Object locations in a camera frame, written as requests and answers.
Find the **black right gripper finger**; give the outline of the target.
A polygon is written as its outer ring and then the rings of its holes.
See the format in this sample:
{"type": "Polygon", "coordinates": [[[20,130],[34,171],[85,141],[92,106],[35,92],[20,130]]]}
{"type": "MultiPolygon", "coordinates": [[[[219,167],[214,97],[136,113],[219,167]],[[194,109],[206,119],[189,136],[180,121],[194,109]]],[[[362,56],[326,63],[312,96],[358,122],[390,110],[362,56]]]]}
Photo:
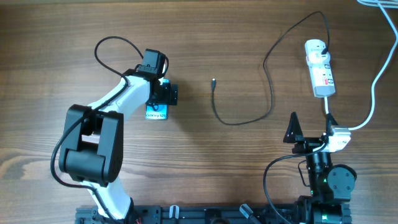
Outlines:
{"type": "Polygon", "coordinates": [[[326,115],[326,133],[332,134],[332,129],[334,126],[337,126],[338,123],[335,121],[334,117],[331,113],[326,115]]]}
{"type": "Polygon", "coordinates": [[[283,138],[284,143],[304,142],[304,136],[300,127],[299,119],[296,112],[290,114],[289,125],[283,138]]]}

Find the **Galaxy S25 smartphone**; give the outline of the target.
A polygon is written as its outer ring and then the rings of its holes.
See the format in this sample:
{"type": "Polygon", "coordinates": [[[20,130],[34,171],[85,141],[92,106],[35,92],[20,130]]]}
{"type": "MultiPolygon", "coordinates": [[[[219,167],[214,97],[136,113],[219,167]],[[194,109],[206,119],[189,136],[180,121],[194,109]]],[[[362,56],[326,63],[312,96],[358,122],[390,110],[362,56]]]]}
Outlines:
{"type": "Polygon", "coordinates": [[[157,103],[155,106],[146,106],[145,118],[147,120],[166,120],[168,117],[169,106],[165,103],[165,100],[170,90],[170,83],[168,79],[161,78],[160,84],[162,90],[160,94],[162,98],[160,100],[163,103],[157,103]]]}

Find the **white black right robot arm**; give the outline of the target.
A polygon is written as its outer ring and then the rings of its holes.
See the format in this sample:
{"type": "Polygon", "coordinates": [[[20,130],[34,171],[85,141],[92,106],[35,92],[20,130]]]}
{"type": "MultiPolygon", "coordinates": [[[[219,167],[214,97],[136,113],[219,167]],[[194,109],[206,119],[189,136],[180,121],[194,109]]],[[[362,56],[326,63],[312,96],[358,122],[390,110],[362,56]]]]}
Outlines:
{"type": "Polygon", "coordinates": [[[283,139],[294,145],[295,156],[305,156],[310,196],[300,196],[294,203],[292,223],[339,223],[353,222],[349,202],[357,174],[344,164],[334,165],[331,154],[342,150],[351,140],[351,131],[340,126],[331,114],[326,116],[326,133],[319,138],[306,138],[298,116],[291,113],[283,139]]]}

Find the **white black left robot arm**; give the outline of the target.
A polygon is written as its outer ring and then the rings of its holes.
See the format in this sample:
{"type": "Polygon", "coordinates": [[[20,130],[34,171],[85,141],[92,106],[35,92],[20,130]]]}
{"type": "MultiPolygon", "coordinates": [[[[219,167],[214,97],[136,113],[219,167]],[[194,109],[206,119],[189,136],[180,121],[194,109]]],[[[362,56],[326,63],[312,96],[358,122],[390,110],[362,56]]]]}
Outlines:
{"type": "Polygon", "coordinates": [[[100,100],[72,105],[63,136],[55,146],[50,169],[70,188],[88,190],[97,211],[93,221],[137,223],[134,202],[119,179],[124,156],[124,123],[141,105],[167,114],[178,100],[178,85],[154,75],[125,75],[100,100]]]}

